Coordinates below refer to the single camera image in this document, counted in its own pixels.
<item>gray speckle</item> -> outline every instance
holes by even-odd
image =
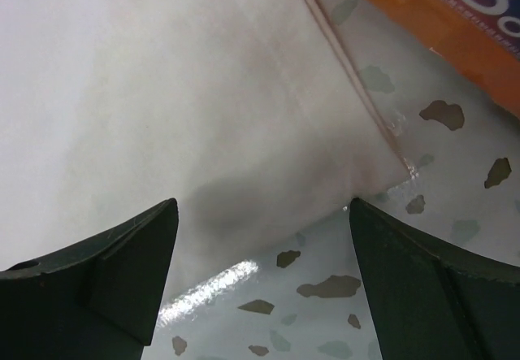
[[[180,356],[182,353],[184,353],[188,347],[186,340],[179,336],[173,337],[171,343],[173,344],[173,350],[177,356]]]
[[[242,306],[238,306],[238,308],[240,310],[249,311],[251,313],[269,315],[275,308],[275,305],[269,303],[268,301],[257,299],[256,301],[250,301],[249,303],[245,303]]]
[[[282,323],[282,325],[291,326],[293,323],[296,322],[296,318],[296,314],[289,314],[285,315],[280,322]]]
[[[347,322],[350,324],[350,326],[355,327],[356,329],[361,329],[361,324],[359,323],[359,319],[355,314],[349,315]]]
[[[427,167],[431,163],[433,163],[436,158],[431,154],[424,154],[421,159],[419,159],[418,167]]]
[[[358,0],[344,0],[332,9],[331,19],[335,25],[343,24],[358,6]]]
[[[269,331],[269,338],[275,348],[279,352],[289,352],[291,350],[291,343],[283,336],[281,336],[276,330]]]
[[[297,292],[303,297],[353,297],[359,287],[361,281],[355,277],[332,275],[318,284],[303,284],[297,288]]]
[[[426,205],[426,202],[424,201],[423,195],[418,195],[414,199],[408,203],[406,206],[406,212],[413,215],[413,214],[422,214],[424,212],[424,206]]]
[[[269,353],[269,349],[265,346],[250,345],[248,348],[251,352],[253,352],[257,356],[260,356],[261,358],[263,358],[266,354]]]
[[[346,360],[351,358],[353,353],[349,345],[343,341],[329,341],[318,347],[318,352],[326,354],[331,358]]]
[[[359,79],[365,88],[372,92],[388,94],[396,90],[396,87],[390,80],[390,76],[376,66],[368,66],[360,70]]]
[[[288,250],[287,252],[282,252],[278,254],[278,257],[276,258],[276,266],[279,268],[287,268],[300,256],[301,252],[299,250]]]
[[[495,163],[493,163],[492,168],[487,174],[487,179],[484,182],[484,188],[489,189],[491,187],[500,185],[500,183],[507,179],[510,174],[511,165],[509,165],[509,160],[507,158],[498,158]]]
[[[435,100],[424,110],[419,112],[424,120],[435,120],[449,128],[451,131],[464,126],[465,118],[461,106],[448,104],[443,100]]]
[[[374,196],[374,198],[378,203],[386,203],[390,200],[390,197],[388,196],[388,193],[386,193],[386,192],[378,193],[377,195]]]

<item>orange label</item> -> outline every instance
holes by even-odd
[[[520,117],[520,0],[370,0]]]

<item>glossy surface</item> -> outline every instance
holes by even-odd
[[[413,180],[371,202],[446,241],[520,266],[518,122],[370,3],[320,1],[417,167]],[[435,101],[445,105],[436,103],[423,118]],[[507,164],[495,165],[500,158]],[[490,175],[494,181],[485,185]],[[360,275],[347,219],[347,212],[337,212],[164,306],[143,358],[381,359],[364,288],[355,289]],[[301,255],[278,267],[278,256],[289,250]],[[306,284],[330,294],[335,282],[355,294],[301,295]],[[239,309],[258,300],[264,302],[254,303],[255,310],[262,312]],[[270,314],[266,303],[274,306]]]

